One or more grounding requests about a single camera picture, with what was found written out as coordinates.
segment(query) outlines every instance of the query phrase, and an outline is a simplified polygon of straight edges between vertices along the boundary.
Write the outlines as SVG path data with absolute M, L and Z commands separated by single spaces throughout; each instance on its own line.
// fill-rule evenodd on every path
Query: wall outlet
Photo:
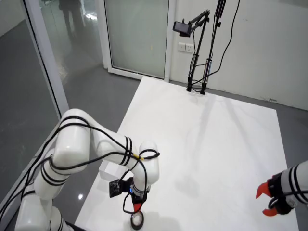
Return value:
M 185 48 L 186 48 L 186 43 L 179 42 L 179 44 L 178 44 L 178 51 L 185 52 Z
M 193 52 L 193 45 L 192 44 L 186 44 L 186 48 L 185 48 L 186 52 L 192 53 Z

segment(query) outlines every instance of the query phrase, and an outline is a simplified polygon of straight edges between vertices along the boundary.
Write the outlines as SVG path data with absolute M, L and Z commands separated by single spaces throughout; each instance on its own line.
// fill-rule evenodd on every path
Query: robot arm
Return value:
M 263 214 L 272 217 L 277 214 L 288 214 L 298 204 L 308 204 L 308 161 L 274 175 L 262 183 L 257 190 L 261 194 L 273 197 L 269 208 Z
M 145 141 L 137 152 L 131 138 L 107 130 L 78 109 L 71 109 L 63 115 L 59 129 L 54 151 L 45 156 L 50 160 L 41 165 L 34 184 L 27 187 L 35 194 L 23 197 L 15 230 L 46 230 L 51 226 L 65 226 L 63 219 L 58 219 L 61 217 L 59 211 L 52 207 L 52 199 L 59 194 L 71 174 L 85 169 L 84 163 L 89 161 L 90 156 L 90 142 L 98 159 L 103 158 L 131 170 L 133 177 L 129 180 L 119 179 L 110 183 L 110 197 L 122 192 L 129 193 L 134 204 L 134 212 L 130 213 L 139 212 L 150 186 L 159 178 L 156 144 Z M 52 219 L 56 220 L 56 226 L 52 225 Z

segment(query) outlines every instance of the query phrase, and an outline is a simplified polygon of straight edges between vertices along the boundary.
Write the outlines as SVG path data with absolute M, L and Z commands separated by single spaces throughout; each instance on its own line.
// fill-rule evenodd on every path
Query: glass wall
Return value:
M 64 90 L 70 99 L 69 90 L 80 74 L 85 78 L 80 81 L 86 81 L 88 71 L 103 65 L 95 0 L 38 1 Z
M 0 1 L 0 201 L 58 123 L 20 0 Z
M 168 5 L 168 0 L 105 0 L 113 67 L 164 78 Z

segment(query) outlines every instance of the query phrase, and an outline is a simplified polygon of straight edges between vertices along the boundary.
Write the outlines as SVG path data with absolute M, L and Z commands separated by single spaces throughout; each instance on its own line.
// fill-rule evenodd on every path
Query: white platform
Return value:
M 256 200 L 258 185 L 287 168 L 275 110 L 144 77 L 118 132 L 137 147 L 153 140 L 161 153 L 160 179 L 142 207 L 144 231 L 298 230 L 294 210 L 269 218 L 262 210 L 270 199 Z M 124 196 L 110 199 L 101 179 L 106 168 L 76 225 L 129 231 Z

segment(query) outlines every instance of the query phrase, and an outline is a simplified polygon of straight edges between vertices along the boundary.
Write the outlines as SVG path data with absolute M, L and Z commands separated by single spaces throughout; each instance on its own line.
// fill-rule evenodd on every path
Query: cable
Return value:
M 34 173 L 36 172 L 37 168 L 38 168 L 41 164 L 43 164 L 44 162 L 46 162 L 48 159 L 49 159 L 49 157 L 47 157 L 46 159 L 43 159 L 42 161 L 40 161 L 40 162 L 38 163 L 38 165 L 36 165 L 36 167 L 34 168 L 34 171 L 33 171 L 32 175 L 31 175 L 30 181 L 31 181 L 32 178 L 34 177 Z M 2 221 L 2 218 L 3 218 L 4 214 L 5 214 L 5 211 L 6 211 L 7 208 L 9 207 L 10 203 L 13 202 L 14 199 L 15 199 L 16 197 L 18 197 L 21 193 L 24 194 L 24 191 L 25 191 L 26 187 L 28 187 L 29 185 L 31 185 L 31 184 L 25 183 L 24 187 L 23 187 L 15 196 L 12 197 L 12 194 L 11 194 L 11 196 L 10 196 L 9 199 L 8 199 L 8 201 L 5 203 L 5 205 L 3 206 L 2 210 L 1 210 L 2 214 L 1 214 L 1 216 L 0 216 L 0 223 L 1 223 L 1 221 Z
M 193 88 L 193 87 L 192 87 L 192 89 L 193 89 L 195 92 L 200 93 L 200 90 L 196 90 L 196 88 Z
M 129 172 L 131 172 L 131 171 L 136 167 L 137 164 L 138 164 L 138 161 L 135 163 L 135 165 L 134 165 L 131 169 L 127 170 L 127 171 L 121 176 L 120 180 L 123 180 L 123 178 L 124 178 Z
M 198 67 L 198 66 L 204 66 L 204 65 L 206 65 L 206 64 L 207 64 L 207 62 L 206 62 L 205 64 L 196 65 L 196 67 Z
M 216 71 L 214 71 L 214 72 L 212 72 L 211 74 L 209 74 L 207 77 L 209 77 L 209 76 L 211 76 L 211 75 L 217 73 L 217 72 L 220 70 L 220 68 L 221 68 L 222 60 L 223 60 L 223 58 L 224 58 L 224 56 L 225 56 L 225 53 L 226 53 L 226 51 L 227 51 L 227 49 L 228 49 L 228 47 L 229 47 L 229 45 L 231 44 L 231 41 L 232 41 L 234 22 L 235 22 L 235 18 L 236 18 L 236 15 L 237 15 L 237 12 L 238 12 L 238 9 L 239 9 L 239 6 L 240 6 L 240 2 L 241 2 L 241 0 L 238 0 L 237 7 L 236 7 L 236 11 L 235 11 L 235 14 L 234 14 L 234 17 L 233 17 L 233 21 L 232 21 L 230 40 L 229 40 L 228 45 L 226 46 L 226 49 L 224 50 L 224 52 L 223 52 L 223 54 L 222 54 L 222 57 L 221 57 L 221 60 L 220 60 L 220 64 L 219 64 L 219 68 L 218 68 Z M 212 44 L 214 43 L 214 41 L 213 41 L 213 36 L 214 36 L 214 24 L 215 24 L 215 17 L 214 17 L 214 20 L 213 20 L 213 32 L 212 32 L 211 46 L 212 46 Z M 201 81 L 204 80 L 204 78 L 205 78 L 205 77 L 203 77 L 203 78 L 200 79 L 200 80 L 197 80 L 197 81 L 196 81 L 195 83 L 193 83 L 192 85 L 197 84 L 197 83 L 200 83 Z
M 141 166 L 142 166 L 143 169 L 144 169 L 144 173 L 145 173 L 145 187 L 144 187 L 144 195 L 143 195 L 143 198 L 146 197 L 146 193 L 147 193 L 147 192 L 146 192 L 146 187 L 147 187 L 147 175 L 146 175 L 145 166 L 144 166 L 144 164 L 142 163 L 141 160 L 151 160 L 151 159 L 153 159 L 153 158 L 157 158 L 157 157 L 160 155 L 160 153 L 157 152 L 157 151 L 155 151 L 155 150 L 151 150 L 152 152 L 155 152 L 155 154 L 152 155 L 152 156 L 147 156 L 147 157 L 140 157 L 140 156 L 137 156 L 137 155 L 135 155 L 131 150 L 127 149 L 127 148 L 124 147 L 122 144 L 120 144 L 118 141 L 116 141 L 114 138 L 112 138 L 112 137 L 111 137 L 108 133 L 106 133 L 105 131 L 103 131 L 103 130 L 101 130 L 101 129 L 99 129 L 99 128 L 90 126 L 90 125 L 88 124 L 87 121 L 86 121 L 86 123 L 87 123 L 87 124 L 82 124 L 82 123 L 68 123 L 68 124 L 65 124 L 65 125 L 63 125 L 63 126 L 60 125 L 59 128 L 53 133 L 53 135 L 45 142 L 45 144 L 43 145 L 43 148 L 42 148 L 40 154 L 38 155 L 38 157 L 36 158 L 36 160 L 33 162 L 33 164 L 30 166 L 30 168 L 29 168 L 29 170 L 28 170 L 28 173 L 27 173 L 26 175 L 24 175 L 24 177 L 22 178 L 22 180 L 20 181 L 20 183 L 18 184 L 18 186 L 15 188 L 15 190 L 13 191 L 13 193 L 10 195 L 8 201 L 5 203 L 4 207 L 3 207 L 2 210 L 0 211 L 0 213 L 2 213 L 1 216 L 0 216 L 0 223 L 1 223 L 1 221 L 2 221 L 2 218 L 3 218 L 4 214 L 5 214 L 6 209 L 8 208 L 8 206 L 10 205 L 10 203 L 11 203 L 18 195 L 20 195 L 21 193 L 23 193 L 23 192 L 25 191 L 26 187 L 28 187 L 29 184 L 30 184 L 30 182 L 32 181 L 32 179 L 33 179 L 33 177 L 34 177 L 34 175 L 35 175 L 35 172 L 36 172 L 37 168 L 40 167 L 44 162 L 46 162 L 46 161 L 48 161 L 48 160 L 49 160 L 51 166 L 52 166 L 54 169 L 57 169 L 57 170 L 68 170 L 68 169 L 74 169 L 74 168 L 76 168 L 76 167 L 80 167 L 80 166 L 84 166 L 84 165 L 93 163 L 93 162 L 95 162 L 95 161 L 98 161 L 98 160 L 101 160 L 101 159 L 103 159 L 103 158 L 106 158 L 106 157 L 108 157 L 109 155 L 112 155 L 112 154 L 119 154 L 119 155 L 123 155 L 123 156 L 130 156 L 131 158 L 137 160 L 137 162 L 136 162 L 136 164 L 134 165 L 134 167 L 135 167 L 138 163 L 140 163 Z M 111 153 L 105 154 L 105 155 L 103 155 L 103 156 L 100 156 L 100 157 L 98 157 L 98 158 L 89 160 L 89 161 L 87 161 L 87 162 L 80 163 L 80 164 L 78 164 L 78 165 L 70 166 L 70 167 L 57 167 L 56 165 L 53 164 L 52 159 L 51 159 L 50 157 L 47 157 L 47 158 L 44 158 L 43 160 L 41 160 L 41 161 L 35 166 L 35 168 L 34 168 L 32 174 L 31 174 L 31 177 L 30 177 L 30 172 L 31 172 L 32 168 L 34 167 L 35 163 L 37 163 L 38 160 L 42 157 L 42 155 L 43 155 L 43 153 L 44 153 L 46 147 L 48 146 L 48 144 L 51 142 L 51 140 L 52 140 L 61 130 L 63 130 L 64 128 L 66 128 L 66 127 L 68 127 L 68 126 L 82 126 L 82 127 L 86 127 L 86 128 L 90 128 L 90 129 L 99 131 L 99 132 L 103 133 L 104 135 L 106 135 L 108 138 L 110 138 L 110 139 L 111 139 L 113 142 L 115 142 L 117 145 L 119 145 L 120 147 L 122 147 L 124 150 L 126 150 L 126 152 L 128 152 L 128 154 L 127 154 L 127 153 L 120 153 L 120 152 L 111 152 Z M 23 187 L 15 196 L 13 196 L 14 193 L 16 192 L 17 188 L 20 186 L 21 182 L 24 180 L 25 176 L 27 176 L 27 178 L 26 178 L 26 182 L 25 182 L 24 187 Z M 143 203 L 144 203 L 144 201 L 142 202 L 140 208 L 139 208 L 137 211 L 135 211 L 135 212 L 126 211 L 125 209 L 123 209 L 123 211 L 126 212 L 126 213 L 129 213 L 129 214 L 138 213 L 138 212 L 140 211 L 140 209 L 141 209 Z
M 279 198 L 282 198 L 282 197 L 286 197 L 286 196 L 291 196 L 291 195 L 298 195 L 298 194 L 302 194 L 302 193 L 308 193 L 308 190 L 303 190 L 303 191 L 294 191 L 294 192 L 286 192 L 286 193 L 283 193 L 281 195 L 278 195 L 278 196 L 275 196 L 273 197 L 270 202 L 269 202 L 269 209 L 273 209 L 275 207 L 275 203 L 276 201 L 279 199 Z
M 195 30 L 192 33 L 192 35 L 193 35 L 193 49 L 194 49 L 194 53 L 193 54 L 196 54 L 196 43 L 195 43 L 195 40 L 194 40 L 194 32 L 195 32 Z
M 225 51 L 224 51 L 224 52 L 223 52 L 223 54 L 222 54 L 222 57 L 221 57 L 221 60 L 220 60 L 220 65 L 219 65 L 219 68 L 217 69 L 217 71 L 212 72 L 212 73 L 211 73 L 211 74 L 209 74 L 208 76 L 211 76 L 211 75 L 213 75 L 213 74 L 217 73 L 217 72 L 220 70 L 220 68 L 221 68 L 223 57 L 225 56 L 225 53 L 226 53 L 226 51 L 227 51 L 227 49 L 228 49 L 228 47 L 229 47 L 229 45 L 230 45 L 230 43 L 231 43 L 231 41 L 232 41 L 232 36 L 233 36 L 233 26 L 234 26 L 234 21 L 235 21 L 235 18 L 236 18 L 237 12 L 238 12 L 238 10 L 239 10 L 240 1 L 241 1 L 241 0 L 239 0 L 239 1 L 238 1 L 238 3 L 237 3 L 236 11 L 235 11 L 235 14 L 234 14 L 234 17 L 233 17 L 232 26 L 231 26 L 231 37 L 230 37 L 230 41 L 229 41 L 229 43 L 228 43 L 228 45 L 227 45 L 227 47 L 226 47 Z

